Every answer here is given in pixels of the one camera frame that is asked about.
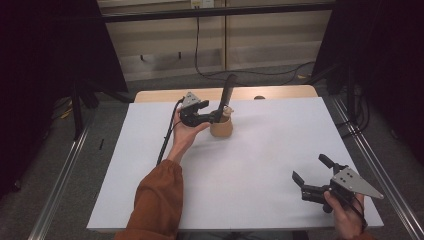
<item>table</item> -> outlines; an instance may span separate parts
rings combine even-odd
[[[87,228],[105,232],[125,227],[135,189],[155,166],[163,142],[156,130],[165,134],[174,102],[187,91],[137,95]],[[202,100],[217,100],[222,90],[191,91]],[[258,95],[267,100],[241,100]],[[211,101],[209,108],[217,104]],[[320,153],[356,170],[314,89],[235,88],[230,106],[235,109],[231,138],[216,139],[201,132],[184,157],[186,207],[180,231],[290,231],[333,226],[332,215],[323,213],[317,204],[302,201],[291,180],[291,171],[296,170],[307,184],[328,184],[332,172],[318,161]],[[383,225],[372,201],[365,202],[365,209],[369,226]]]

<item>carpeted floor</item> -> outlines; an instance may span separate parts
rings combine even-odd
[[[307,65],[298,71],[298,74],[309,74],[313,65]],[[266,73],[283,72],[292,69],[292,66],[255,69]],[[251,73],[237,73],[240,81],[248,86],[281,85],[292,79],[293,75],[264,76]],[[304,79],[295,78],[290,84],[299,84]],[[135,96],[141,90],[157,89],[186,89],[222,87],[223,82],[205,80],[199,75],[179,76],[154,80],[128,82],[129,96]],[[334,122],[342,122],[331,101],[332,96],[326,93],[325,81],[319,82],[316,90],[327,104]],[[112,239],[113,234],[91,232],[86,229],[88,219],[94,207],[96,197],[105,176],[109,161],[112,157],[122,123],[125,119],[128,104],[117,102],[107,96],[99,94],[100,106],[94,110],[94,122],[89,129],[85,143],[75,163],[64,195],[51,221],[45,239]],[[378,110],[372,108],[371,118],[364,135],[372,149],[389,173],[394,184],[405,197],[417,217],[423,222],[424,201],[421,193],[424,192],[424,169],[414,159],[414,156],[402,140],[392,136],[391,128]],[[56,110],[60,114],[63,108]],[[84,115],[92,110],[84,109]],[[38,152],[30,168],[22,179],[22,189],[10,193],[0,201],[0,239],[28,239],[38,215],[48,198],[55,180],[60,174],[64,161],[73,144],[73,119],[58,118],[51,126],[50,133]],[[352,159],[359,173],[371,184],[379,183],[369,170],[368,163],[351,137],[344,139]],[[398,240],[410,239],[402,221],[392,207],[390,201],[374,201],[385,227],[371,229],[379,239]],[[310,239],[334,238],[334,230],[309,230]]]

